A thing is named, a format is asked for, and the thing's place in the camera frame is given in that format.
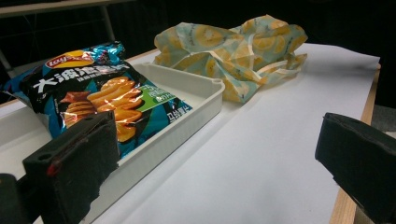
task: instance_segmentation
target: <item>wooden table edge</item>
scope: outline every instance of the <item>wooden table edge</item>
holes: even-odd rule
[[[372,86],[367,96],[366,105],[364,106],[363,113],[361,114],[361,121],[366,124],[371,124],[373,117],[373,110],[375,105],[375,93],[379,77],[378,66],[373,79]],[[357,205],[353,200],[342,190],[339,189],[337,198],[335,199],[330,224],[353,224],[355,223]]]

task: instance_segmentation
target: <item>dark background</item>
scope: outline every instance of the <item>dark background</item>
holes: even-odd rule
[[[115,37],[123,43],[127,57],[155,49],[155,35],[183,21],[233,28],[269,14],[299,24],[308,35],[307,43],[335,45],[380,57],[375,103],[396,108],[394,1],[137,0],[107,9]],[[0,49],[13,67],[107,41],[99,7],[0,19]],[[4,67],[0,72],[4,82]]]

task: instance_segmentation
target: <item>lay's logo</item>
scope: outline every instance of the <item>lay's logo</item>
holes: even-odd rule
[[[93,64],[94,59],[84,50],[67,52],[46,62],[49,68],[81,67]]]

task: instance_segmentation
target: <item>blue chip bag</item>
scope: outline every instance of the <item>blue chip bag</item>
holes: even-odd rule
[[[115,41],[66,52],[0,86],[30,106],[52,138],[90,114],[114,111],[120,157],[192,110],[124,61]]]

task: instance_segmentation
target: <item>white table surface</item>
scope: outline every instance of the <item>white table surface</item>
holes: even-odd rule
[[[379,59],[313,44],[296,52],[308,58],[295,79],[224,102],[94,223],[329,223],[339,187],[315,160],[322,117],[361,118]],[[0,107],[0,127],[0,173],[21,177],[20,161],[50,136],[24,106]]]

